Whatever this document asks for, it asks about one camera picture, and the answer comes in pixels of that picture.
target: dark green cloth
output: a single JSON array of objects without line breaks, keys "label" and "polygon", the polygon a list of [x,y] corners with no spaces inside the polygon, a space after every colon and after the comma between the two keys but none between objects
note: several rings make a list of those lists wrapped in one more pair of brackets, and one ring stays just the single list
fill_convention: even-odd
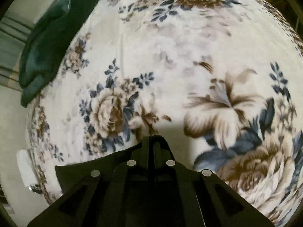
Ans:
[{"label": "dark green cloth", "polygon": [[57,75],[72,39],[99,0],[60,0],[40,19],[20,59],[19,82],[26,107]]}]

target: floral fabric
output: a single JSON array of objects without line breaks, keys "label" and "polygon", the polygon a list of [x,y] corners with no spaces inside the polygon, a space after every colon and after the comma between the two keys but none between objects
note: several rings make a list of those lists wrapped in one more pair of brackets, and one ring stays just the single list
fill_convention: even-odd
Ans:
[{"label": "floral fabric", "polygon": [[162,135],[276,226],[303,191],[303,44],[265,0],[100,0],[28,108],[48,203],[55,165]]}]

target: floral tablecloth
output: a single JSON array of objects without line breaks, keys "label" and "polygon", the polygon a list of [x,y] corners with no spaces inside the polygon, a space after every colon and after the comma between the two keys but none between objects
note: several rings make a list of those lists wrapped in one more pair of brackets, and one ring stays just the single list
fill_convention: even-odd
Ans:
[{"label": "floral tablecloth", "polygon": [[302,53],[265,0],[100,0],[28,108],[45,198],[55,165],[158,133],[283,226],[303,191]]}]

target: silver rivet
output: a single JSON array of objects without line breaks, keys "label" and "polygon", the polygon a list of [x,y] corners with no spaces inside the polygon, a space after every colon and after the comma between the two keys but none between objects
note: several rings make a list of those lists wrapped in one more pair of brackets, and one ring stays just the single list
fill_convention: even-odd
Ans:
[{"label": "silver rivet", "polygon": [[132,160],[132,159],[131,159],[131,160],[129,160],[129,161],[127,162],[127,165],[128,165],[128,166],[135,166],[136,163],[137,163],[137,162],[136,162],[135,160]]},{"label": "silver rivet", "polygon": [[176,164],[176,162],[174,162],[173,160],[168,160],[168,161],[166,162],[166,164],[167,164],[168,166],[174,166],[174,165]]},{"label": "silver rivet", "polygon": [[98,170],[94,170],[91,172],[92,177],[98,177],[100,175],[100,172]]},{"label": "silver rivet", "polygon": [[212,171],[206,169],[206,170],[203,170],[203,171],[202,171],[202,174],[203,174],[203,176],[205,176],[205,177],[209,177],[209,176],[212,175]]}]

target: small black object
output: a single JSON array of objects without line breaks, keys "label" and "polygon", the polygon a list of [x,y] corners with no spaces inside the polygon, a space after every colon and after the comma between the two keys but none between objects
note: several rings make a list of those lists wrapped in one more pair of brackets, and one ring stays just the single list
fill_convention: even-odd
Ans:
[{"label": "small black object", "polygon": [[211,171],[174,163],[159,135],[56,172],[65,194],[28,227],[274,226]]}]

